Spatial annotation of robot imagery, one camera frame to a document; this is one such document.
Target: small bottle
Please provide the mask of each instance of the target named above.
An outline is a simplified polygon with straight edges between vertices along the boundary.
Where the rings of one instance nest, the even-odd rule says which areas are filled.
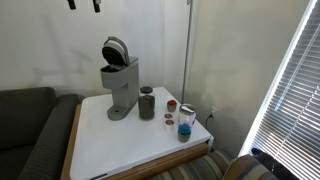
[[[154,117],[155,96],[151,87],[140,88],[138,104],[141,119],[150,120]]]

